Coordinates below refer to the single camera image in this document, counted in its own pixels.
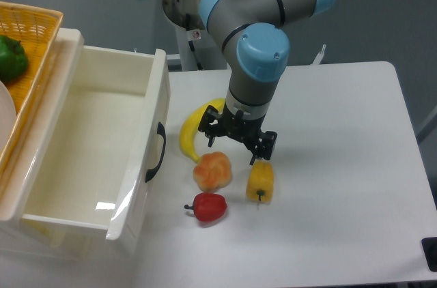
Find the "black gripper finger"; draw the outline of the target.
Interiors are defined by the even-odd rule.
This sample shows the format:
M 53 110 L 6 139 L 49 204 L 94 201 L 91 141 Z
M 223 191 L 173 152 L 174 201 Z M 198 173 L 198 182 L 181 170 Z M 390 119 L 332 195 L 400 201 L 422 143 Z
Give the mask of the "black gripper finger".
M 212 105 L 208 105 L 199 122 L 198 131 L 205 134 L 208 147 L 212 147 L 216 137 L 222 136 L 222 115 Z
M 261 130 L 249 139 L 248 150 L 252 153 L 250 165 L 254 165 L 256 160 L 270 160 L 274 151 L 277 133 L 275 131 Z

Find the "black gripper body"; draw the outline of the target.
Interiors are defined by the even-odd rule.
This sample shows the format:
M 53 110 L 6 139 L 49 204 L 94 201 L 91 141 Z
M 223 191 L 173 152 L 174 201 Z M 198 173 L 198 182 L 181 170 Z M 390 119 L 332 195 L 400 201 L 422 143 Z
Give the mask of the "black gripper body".
M 223 109 L 219 122 L 219 136 L 227 136 L 247 147 L 260 144 L 260 132 L 264 117 L 245 119 L 238 111 L 234 115 L 227 107 Z

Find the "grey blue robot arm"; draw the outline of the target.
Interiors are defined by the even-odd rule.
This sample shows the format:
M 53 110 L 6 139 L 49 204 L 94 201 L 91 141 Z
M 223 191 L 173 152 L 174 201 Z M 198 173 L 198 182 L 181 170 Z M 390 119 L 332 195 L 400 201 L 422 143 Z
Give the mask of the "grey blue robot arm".
M 213 141 L 226 136 L 254 160 L 269 160 L 277 134 L 263 131 L 270 101 L 290 55 L 284 25 L 331 9 L 336 0 L 181 0 L 181 26 L 198 18 L 231 68 L 222 106 L 201 108 L 198 129 Z

